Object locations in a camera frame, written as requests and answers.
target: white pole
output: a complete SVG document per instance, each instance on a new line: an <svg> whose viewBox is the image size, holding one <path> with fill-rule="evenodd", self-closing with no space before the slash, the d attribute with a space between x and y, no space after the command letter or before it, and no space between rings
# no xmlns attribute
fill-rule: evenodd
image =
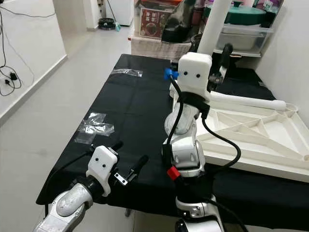
<svg viewBox="0 0 309 232"><path fill-rule="evenodd" d="M231 3L232 0L214 1L201 42L198 46L198 53L208 54L210 56L212 55L217 45Z"/></svg>

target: black fabric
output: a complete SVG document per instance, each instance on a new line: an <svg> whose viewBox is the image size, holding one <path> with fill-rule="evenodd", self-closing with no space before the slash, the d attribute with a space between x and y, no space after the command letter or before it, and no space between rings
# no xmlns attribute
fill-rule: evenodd
<svg viewBox="0 0 309 232"><path fill-rule="evenodd" d="M122 55L115 68L142 70L142 77L111 75L85 115L88 118L90 112L107 113L105 121L115 126L115 133L109 137L97 135L93 144L112 146L119 140L124 142L118 151L121 174L128 174L141 156L149 156L137 181L126 188L115 186L112 194L107 199L97 200L98 203L176 216L175 187L160 155L162 143L167 138L164 120L171 112L169 82L163 78L166 67L169 67L168 60ZM259 84L254 71L239 72L241 74L235 72L225 79L219 88L221 93L274 99L271 92ZM74 142L76 135L72 136L52 172L89 149L88 145ZM60 172L50 182L47 197L44 194L46 186L43 187L37 203L51 203L72 180L85 176L89 159L84 157ZM307 183L228 169L215 176L213 191L217 201L235 211L245 224L309 230ZM235 222L224 211L221 214L224 222Z"/></svg>

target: white tray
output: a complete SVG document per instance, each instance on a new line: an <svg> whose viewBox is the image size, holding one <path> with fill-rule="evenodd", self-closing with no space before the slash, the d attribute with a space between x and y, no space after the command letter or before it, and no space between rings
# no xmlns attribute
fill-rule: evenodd
<svg viewBox="0 0 309 232"><path fill-rule="evenodd" d="M233 168L309 183L309 130L293 105L280 112L212 101L206 123L241 148ZM209 134L200 118L197 135L207 163L224 165L235 157L235 148Z"/></svg>

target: gray floor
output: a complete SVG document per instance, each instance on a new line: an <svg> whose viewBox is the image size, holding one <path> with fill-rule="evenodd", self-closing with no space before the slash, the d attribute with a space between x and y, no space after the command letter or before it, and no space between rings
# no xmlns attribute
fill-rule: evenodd
<svg viewBox="0 0 309 232"><path fill-rule="evenodd" d="M36 197L120 55L130 54L129 31L93 32L0 128L0 232L32 231L42 218ZM76 231L131 232L134 217L135 212L125 218L122 208L94 205ZM152 221L149 217L147 225L136 220L135 231L153 231L144 229ZM167 228L174 222L162 218Z"/></svg>

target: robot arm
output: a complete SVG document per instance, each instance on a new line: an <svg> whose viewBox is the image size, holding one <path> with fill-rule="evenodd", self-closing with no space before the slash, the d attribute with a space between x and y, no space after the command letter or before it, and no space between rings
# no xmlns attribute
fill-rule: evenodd
<svg viewBox="0 0 309 232"><path fill-rule="evenodd" d="M143 156L131 168L127 178L117 173L118 154L111 148L99 146L95 149L88 164L87 179L58 195L52 203L49 215L37 225L34 232L71 232L83 220L85 212L100 196L107 197L111 192L109 180L113 178L125 186L140 172L148 161Z"/></svg>

